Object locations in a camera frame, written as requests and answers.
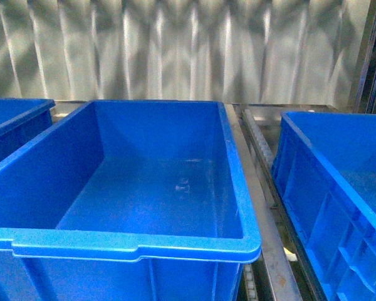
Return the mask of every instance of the corrugated metal wall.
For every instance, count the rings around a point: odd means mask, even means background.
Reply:
[[[0,97],[347,106],[365,0],[0,0]]]

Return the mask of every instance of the bin bottom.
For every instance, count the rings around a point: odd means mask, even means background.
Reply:
[[[213,163],[105,157],[56,229],[216,237]]]
[[[376,172],[343,171],[342,175],[376,213]]]

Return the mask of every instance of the metal rail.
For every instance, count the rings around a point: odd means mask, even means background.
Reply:
[[[226,110],[262,236],[262,257],[259,259],[259,263],[264,265],[263,269],[266,272],[265,276],[268,279],[269,287],[261,285],[259,289],[266,295],[266,299],[271,297],[275,301],[302,300],[290,263],[285,255],[273,214],[265,200],[261,183],[256,174],[252,156],[234,107],[226,105]]]

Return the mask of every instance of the blue plastic bin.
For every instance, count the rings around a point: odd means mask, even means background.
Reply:
[[[272,173],[327,299],[376,301],[376,115],[282,116]]]
[[[51,125],[52,100],[0,99],[0,161]]]
[[[260,251],[222,103],[88,102],[0,163],[3,300],[230,301]]]

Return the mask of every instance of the plastic storage crate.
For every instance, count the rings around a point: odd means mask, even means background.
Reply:
[[[327,299],[376,301],[376,115],[282,116],[272,173]]]
[[[52,100],[0,99],[0,161],[51,125]]]
[[[260,251],[222,103],[89,102],[0,164],[0,298],[230,301]]]

